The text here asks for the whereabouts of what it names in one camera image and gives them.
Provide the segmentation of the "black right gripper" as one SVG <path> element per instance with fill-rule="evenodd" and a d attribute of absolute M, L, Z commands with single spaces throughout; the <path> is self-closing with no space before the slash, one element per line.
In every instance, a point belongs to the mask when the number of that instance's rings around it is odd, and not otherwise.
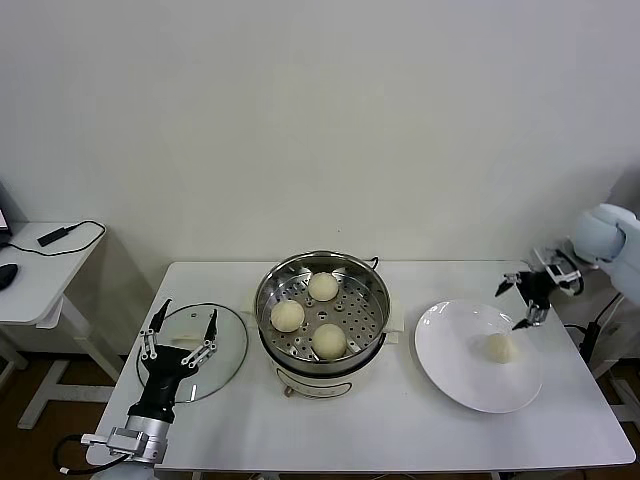
<path fill-rule="evenodd" d="M 549 308 L 549 295 L 553 291 L 553 280 L 546 271 L 522 271 L 503 275 L 502 282 L 495 292 L 501 296 L 512 287 L 519 284 L 519 292 L 527 307 L 525 317 L 517 322 L 512 330 L 538 327 L 545 322 Z"/>

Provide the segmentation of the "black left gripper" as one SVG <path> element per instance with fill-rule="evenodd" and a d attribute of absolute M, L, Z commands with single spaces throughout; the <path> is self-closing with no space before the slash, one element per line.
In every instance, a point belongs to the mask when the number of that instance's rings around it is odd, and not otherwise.
<path fill-rule="evenodd" d="M 173 407 L 180 382 L 193 375 L 193 369 L 205 363 L 216 351 L 218 310 L 210 315 L 202 343 L 191 352 L 178 347 L 157 347 L 157 334 L 164 323 L 171 299 L 167 299 L 139 333 L 141 358 L 149 376 L 140 399 L 127 415 L 155 420 L 174 420 Z"/>

